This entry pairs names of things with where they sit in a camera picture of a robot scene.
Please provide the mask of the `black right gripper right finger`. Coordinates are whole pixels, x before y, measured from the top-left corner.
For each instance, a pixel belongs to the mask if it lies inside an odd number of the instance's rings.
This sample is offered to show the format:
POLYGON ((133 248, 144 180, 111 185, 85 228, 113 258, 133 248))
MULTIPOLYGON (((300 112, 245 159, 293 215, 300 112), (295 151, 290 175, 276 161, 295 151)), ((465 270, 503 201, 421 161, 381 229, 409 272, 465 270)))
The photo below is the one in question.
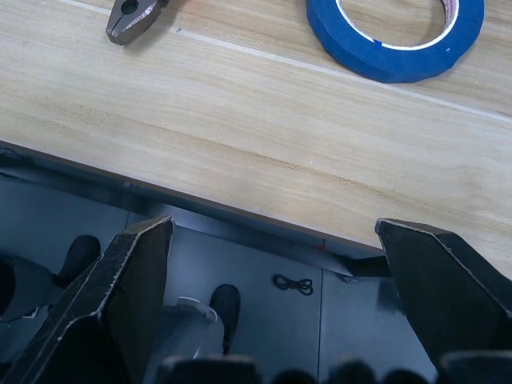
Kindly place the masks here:
POLYGON ((511 281, 459 235, 380 218, 375 225, 405 315, 435 367, 457 351, 511 348, 511 281))

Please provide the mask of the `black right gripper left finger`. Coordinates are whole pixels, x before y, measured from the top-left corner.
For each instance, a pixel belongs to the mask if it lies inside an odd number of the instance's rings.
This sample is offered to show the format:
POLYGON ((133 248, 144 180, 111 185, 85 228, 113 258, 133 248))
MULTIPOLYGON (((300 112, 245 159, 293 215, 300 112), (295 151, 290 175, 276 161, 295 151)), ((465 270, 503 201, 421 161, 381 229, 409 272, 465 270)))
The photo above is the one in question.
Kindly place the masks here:
POLYGON ((4 383, 140 383, 158 331, 174 221, 118 232, 54 305, 4 383))

